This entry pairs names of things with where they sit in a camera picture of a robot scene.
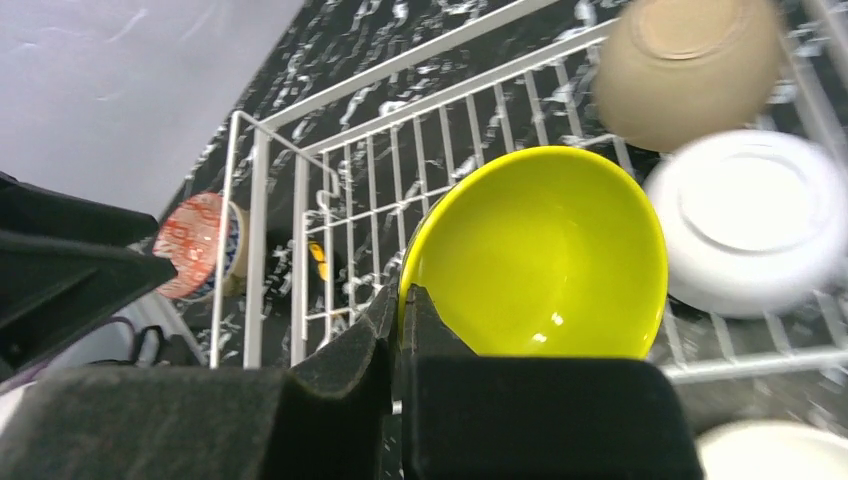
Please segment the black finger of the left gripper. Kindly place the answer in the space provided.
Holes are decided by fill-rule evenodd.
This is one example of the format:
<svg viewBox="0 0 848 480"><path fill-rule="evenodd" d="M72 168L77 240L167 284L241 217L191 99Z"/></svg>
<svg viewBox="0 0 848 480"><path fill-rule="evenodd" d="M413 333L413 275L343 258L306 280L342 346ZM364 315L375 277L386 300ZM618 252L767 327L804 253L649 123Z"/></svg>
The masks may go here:
<svg viewBox="0 0 848 480"><path fill-rule="evenodd" d="M177 275L132 250L146 213L1 176L1 378L43 362Z"/></svg>

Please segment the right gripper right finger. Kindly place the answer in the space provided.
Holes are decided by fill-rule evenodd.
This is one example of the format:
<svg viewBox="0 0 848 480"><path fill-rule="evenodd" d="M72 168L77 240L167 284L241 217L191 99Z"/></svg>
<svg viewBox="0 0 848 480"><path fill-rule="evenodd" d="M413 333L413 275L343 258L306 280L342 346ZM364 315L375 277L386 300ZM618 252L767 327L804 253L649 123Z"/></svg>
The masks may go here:
<svg viewBox="0 0 848 480"><path fill-rule="evenodd" d="M703 477L678 396L647 362L477 356L416 285L401 352L409 479Z"/></svg>

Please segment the yellow-green bowl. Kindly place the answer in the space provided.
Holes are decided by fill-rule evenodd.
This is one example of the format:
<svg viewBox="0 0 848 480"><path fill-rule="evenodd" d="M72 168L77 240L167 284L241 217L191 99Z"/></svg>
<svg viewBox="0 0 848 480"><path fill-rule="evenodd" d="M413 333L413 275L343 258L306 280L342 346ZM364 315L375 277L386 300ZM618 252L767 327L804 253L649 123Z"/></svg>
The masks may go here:
<svg viewBox="0 0 848 480"><path fill-rule="evenodd" d="M613 161L566 146L492 160L417 227L399 279L400 321L424 288L479 355L644 359L668 289L657 214Z"/></svg>

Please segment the orange bowl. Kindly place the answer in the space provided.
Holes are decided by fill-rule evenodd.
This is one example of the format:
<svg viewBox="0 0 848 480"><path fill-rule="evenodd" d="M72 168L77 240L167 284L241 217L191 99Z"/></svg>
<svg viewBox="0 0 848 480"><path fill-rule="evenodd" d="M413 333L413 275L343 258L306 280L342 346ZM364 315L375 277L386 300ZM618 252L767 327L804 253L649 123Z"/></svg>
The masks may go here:
<svg viewBox="0 0 848 480"><path fill-rule="evenodd" d="M803 423L746 420L697 439L707 479L845 479L847 439Z"/></svg>

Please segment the beige bowl white inside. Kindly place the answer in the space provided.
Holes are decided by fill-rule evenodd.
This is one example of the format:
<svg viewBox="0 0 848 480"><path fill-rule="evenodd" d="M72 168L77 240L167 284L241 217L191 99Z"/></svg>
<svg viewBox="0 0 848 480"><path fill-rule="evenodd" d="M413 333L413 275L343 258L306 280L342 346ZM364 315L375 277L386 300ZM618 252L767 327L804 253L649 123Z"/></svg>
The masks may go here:
<svg viewBox="0 0 848 480"><path fill-rule="evenodd" d="M602 42L592 82L600 122L670 152L751 122L780 77L772 1L632 1Z"/></svg>

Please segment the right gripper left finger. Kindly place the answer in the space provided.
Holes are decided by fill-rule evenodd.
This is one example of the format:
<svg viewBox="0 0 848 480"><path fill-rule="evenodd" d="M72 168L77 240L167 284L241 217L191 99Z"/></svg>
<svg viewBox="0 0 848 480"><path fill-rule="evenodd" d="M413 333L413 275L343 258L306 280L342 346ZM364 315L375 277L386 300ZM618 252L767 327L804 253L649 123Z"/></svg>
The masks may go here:
<svg viewBox="0 0 848 480"><path fill-rule="evenodd" d="M1 434L5 479L374 479L398 289L289 369L64 370Z"/></svg>

